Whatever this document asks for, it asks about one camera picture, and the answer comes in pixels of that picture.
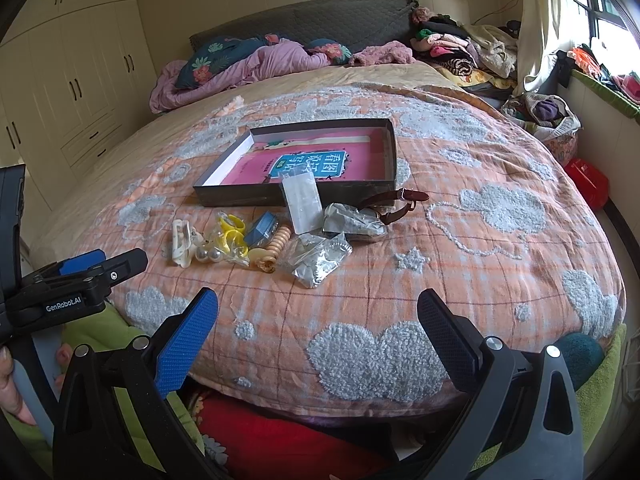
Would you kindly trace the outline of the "person's left hand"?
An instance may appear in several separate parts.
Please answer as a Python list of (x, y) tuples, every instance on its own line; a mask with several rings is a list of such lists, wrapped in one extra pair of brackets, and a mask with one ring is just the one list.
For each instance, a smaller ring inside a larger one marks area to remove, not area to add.
[[(55, 352), (55, 359), (61, 368), (68, 367), (70, 364), (70, 358), (73, 356), (73, 349), (69, 344), (62, 344), (58, 351)], [(14, 382), (14, 359), (6, 347), (1, 347), (0, 353), (0, 401), (1, 408), (7, 413), (13, 415), (20, 422), (24, 422), (29, 426), (36, 426), (37, 423), (32, 416), (32, 412), (29, 411), (21, 393), (18, 392), (16, 383)], [(62, 391), (63, 382), (65, 379), (64, 373), (58, 375), (54, 380), (55, 388), (58, 392)]]

